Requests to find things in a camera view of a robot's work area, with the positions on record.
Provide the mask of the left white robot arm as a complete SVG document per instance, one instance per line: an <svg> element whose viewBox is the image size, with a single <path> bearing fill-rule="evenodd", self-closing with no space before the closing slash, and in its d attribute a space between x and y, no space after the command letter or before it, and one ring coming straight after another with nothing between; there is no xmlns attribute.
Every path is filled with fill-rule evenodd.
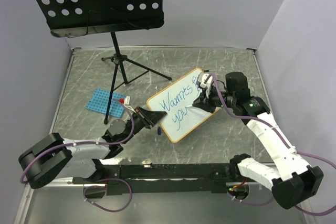
<svg viewBox="0 0 336 224"><path fill-rule="evenodd" d="M150 111L140 106L129 113L127 121L112 121L104 135L93 140L71 140L50 133L23 152L18 162L23 169L21 183L32 189L42 188L58 178L80 177L92 183L103 179L102 159L111 159L142 129L151 129L165 116L165 111Z"/></svg>

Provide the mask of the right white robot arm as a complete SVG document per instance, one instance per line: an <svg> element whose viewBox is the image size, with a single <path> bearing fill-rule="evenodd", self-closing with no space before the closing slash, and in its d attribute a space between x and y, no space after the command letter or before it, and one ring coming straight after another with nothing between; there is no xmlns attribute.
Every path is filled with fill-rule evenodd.
<svg viewBox="0 0 336 224"><path fill-rule="evenodd" d="M230 177L235 181L249 178L260 183L284 209L314 196L324 177L323 171L318 166L312 167L290 144L267 104L251 95L243 73L230 72L225 81L224 90L220 90L213 74L201 72L196 85L202 92L192 106L209 113L223 108L230 116L242 120L275 164L275 168L270 168L248 154L236 155L230 160Z"/></svg>

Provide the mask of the yellow framed whiteboard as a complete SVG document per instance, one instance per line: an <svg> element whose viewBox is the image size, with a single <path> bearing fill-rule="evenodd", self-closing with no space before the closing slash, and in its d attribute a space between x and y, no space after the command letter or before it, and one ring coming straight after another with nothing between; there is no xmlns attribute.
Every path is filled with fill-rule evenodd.
<svg viewBox="0 0 336 224"><path fill-rule="evenodd" d="M201 68L193 69L146 102L151 111L167 112L160 121L160 126L173 143L186 137L213 115L199 108L186 108L202 93L196 85L201 72Z"/></svg>

